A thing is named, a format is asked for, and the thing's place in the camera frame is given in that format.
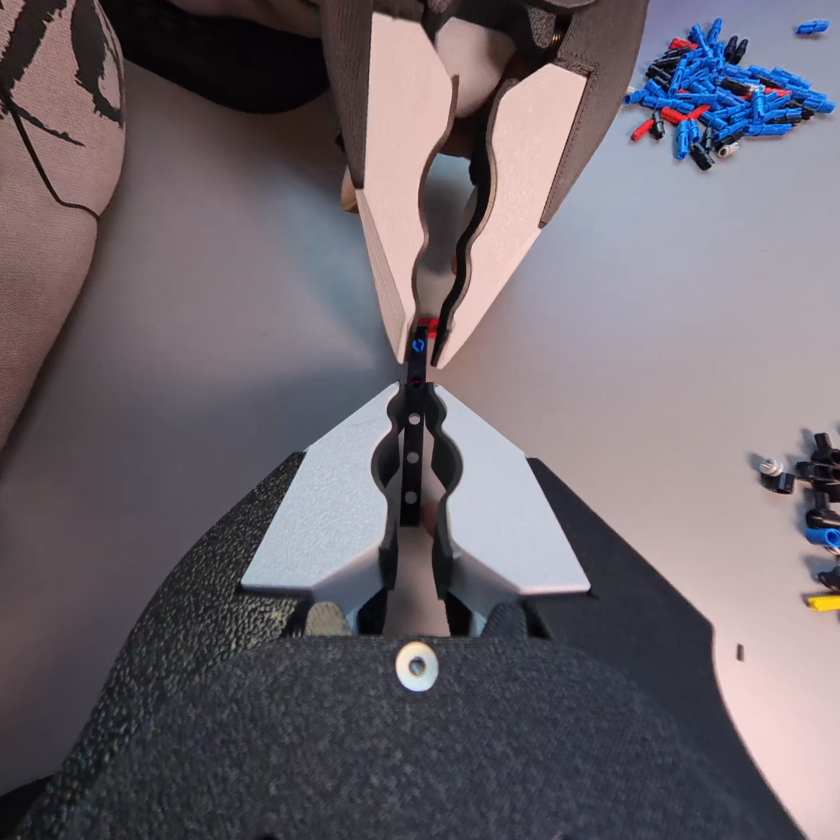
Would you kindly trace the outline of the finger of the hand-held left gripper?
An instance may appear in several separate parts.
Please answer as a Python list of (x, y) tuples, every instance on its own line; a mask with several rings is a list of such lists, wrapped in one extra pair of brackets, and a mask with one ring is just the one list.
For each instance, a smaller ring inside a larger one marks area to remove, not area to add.
[(586, 76), (547, 64), (506, 83), (494, 102), (486, 134), (488, 196), (477, 200), (458, 245), (461, 287), (440, 312), (434, 367), (453, 360), (539, 236), (586, 84)]
[(456, 94), (457, 82), (420, 23), (373, 14), (364, 184), (355, 195), (382, 319), (400, 363), (427, 246), (423, 185), (452, 128)]

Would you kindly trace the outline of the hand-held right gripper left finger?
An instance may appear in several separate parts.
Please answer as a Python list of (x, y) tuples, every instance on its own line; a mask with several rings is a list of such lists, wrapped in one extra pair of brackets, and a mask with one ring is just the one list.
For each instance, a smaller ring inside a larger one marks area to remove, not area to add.
[(380, 634), (396, 581), (403, 386), (393, 383), (306, 451), (242, 580), (250, 594), (340, 606), (356, 634)]

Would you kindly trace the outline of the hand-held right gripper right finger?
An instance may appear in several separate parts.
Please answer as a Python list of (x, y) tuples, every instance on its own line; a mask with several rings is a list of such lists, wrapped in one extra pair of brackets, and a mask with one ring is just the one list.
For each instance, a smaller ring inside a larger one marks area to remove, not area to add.
[(500, 604), (592, 585), (529, 459), (439, 384), (427, 385), (437, 505), (433, 572), (449, 632), (479, 634)]

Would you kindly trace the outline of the long black lego beam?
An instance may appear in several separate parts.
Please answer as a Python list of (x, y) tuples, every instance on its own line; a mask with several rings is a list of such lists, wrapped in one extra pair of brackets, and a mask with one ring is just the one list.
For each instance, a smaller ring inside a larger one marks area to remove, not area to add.
[[(415, 338), (426, 341), (426, 353), (412, 351)], [(413, 528), (421, 520), (421, 494), (424, 462), (425, 396), (429, 334), (416, 326), (408, 345), (404, 386), (405, 425), (403, 429), (402, 488), (400, 526)]]

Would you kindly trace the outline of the person's left forearm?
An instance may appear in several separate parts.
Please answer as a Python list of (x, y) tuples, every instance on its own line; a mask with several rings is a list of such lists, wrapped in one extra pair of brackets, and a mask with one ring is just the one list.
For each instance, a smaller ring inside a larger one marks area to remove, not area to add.
[(308, 38), (321, 37), (319, 2), (309, 1), (171, 1), (189, 14), (241, 18)]

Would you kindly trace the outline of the pile of blue lego pins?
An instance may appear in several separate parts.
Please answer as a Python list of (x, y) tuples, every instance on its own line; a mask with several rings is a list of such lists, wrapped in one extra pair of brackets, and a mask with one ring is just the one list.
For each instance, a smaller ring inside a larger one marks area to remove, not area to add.
[(788, 135), (837, 103), (810, 81), (780, 66), (747, 65), (749, 41), (721, 39), (723, 21), (693, 26), (673, 38), (646, 68), (641, 87), (630, 87), (626, 108), (647, 112), (631, 143), (670, 140), (676, 161), (691, 160), (701, 172), (731, 158), (745, 140)]

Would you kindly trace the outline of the pile of mixed lego pieces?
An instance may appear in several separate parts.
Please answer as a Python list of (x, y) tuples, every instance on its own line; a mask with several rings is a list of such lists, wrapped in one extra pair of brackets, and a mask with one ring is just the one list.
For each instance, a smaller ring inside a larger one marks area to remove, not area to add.
[(807, 595), (805, 604), (816, 613), (839, 613), (839, 449), (825, 432), (813, 435), (809, 457), (786, 465), (776, 458), (763, 458), (758, 466), (759, 483), (777, 495), (791, 496), (805, 489), (806, 541), (826, 551), (833, 560), (828, 570), (815, 575), (822, 592)]

